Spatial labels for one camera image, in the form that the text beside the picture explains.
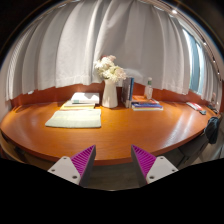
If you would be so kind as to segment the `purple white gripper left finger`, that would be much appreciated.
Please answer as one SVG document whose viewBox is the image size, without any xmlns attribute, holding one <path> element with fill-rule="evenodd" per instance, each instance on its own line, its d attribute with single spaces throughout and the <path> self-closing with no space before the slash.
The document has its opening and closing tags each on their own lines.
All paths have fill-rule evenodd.
<svg viewBox="0 0 224 224">
<path fill-rule="evenodd" d="M 96 146 L 92 145 L 71 157 L 61 157 L 49 172 L 76 185 L 87 187 L 95 156 Z"/>
</svg>

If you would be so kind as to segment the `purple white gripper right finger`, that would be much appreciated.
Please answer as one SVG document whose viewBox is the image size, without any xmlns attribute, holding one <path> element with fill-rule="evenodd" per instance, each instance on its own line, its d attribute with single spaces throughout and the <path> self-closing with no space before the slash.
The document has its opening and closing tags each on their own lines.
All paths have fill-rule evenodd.
<svg viewBox="0 0 224 224">
<path fill-rule="evenodd" d="M 131 146 L 131 157 L 140 187 L 178 171 L 166 157 L 156 157 L 136 145 Z"/>
</svg>

